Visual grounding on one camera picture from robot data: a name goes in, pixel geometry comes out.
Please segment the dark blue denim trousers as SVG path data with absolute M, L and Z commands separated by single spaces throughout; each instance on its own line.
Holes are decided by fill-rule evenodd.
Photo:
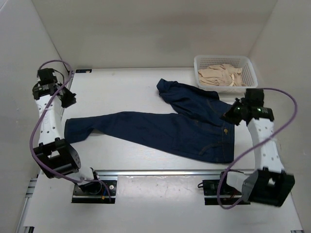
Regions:
M 84 141 L 93 131 L 174 155 L 217 164 L 234 159 L 235 127 L 222 120 L 230 109 L 215 91 L 204 91 L 176 81 L 160 80 L 161 98 L 171 114 L 119 112 L 71 118 L 65 123 L 69 143 Z

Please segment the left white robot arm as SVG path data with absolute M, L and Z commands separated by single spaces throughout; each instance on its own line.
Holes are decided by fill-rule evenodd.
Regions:
M 48 178 L 67 178 L 91 194 L 101 191 L 97 172 L 81 169 L 78 152 L 67 142 L 62 131 L 61 110 L 76 103 L 76 95 L 57 80 L 57 71 L 44 68 L 38 71 L 33 97 L 39 111 L 39 140 L 33 148 L 35 160 Z

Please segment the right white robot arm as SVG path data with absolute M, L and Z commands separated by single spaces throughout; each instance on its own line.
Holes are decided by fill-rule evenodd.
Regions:
M 288 174 L 280 160 L 275 136 L 289 126 L 298 112 L 296 100 L 289 93 L 275 91 L 289 97 L 294 104 L 290 119 L 278 130 L 274 130 L 274 115 L 270 108 L 264 107 L 265 88 L 248 88 L 241 99 L 236 99 L 222 120 L 239 125 L 245 121 L 250 132 L 253 146 L 239 155 L 223 172 L 218 182 L 216 198 L 223 209 L 232 209 L 242 201 L 281 207 L 295 184 L 292 174 Z M 232 167 L 248 153 L 253 152 L 255 169 L 250 175 L 232 170 Z M 231 206 L 225 207 L 220 192 L 231 193 L 234 189 L 241 197 Z

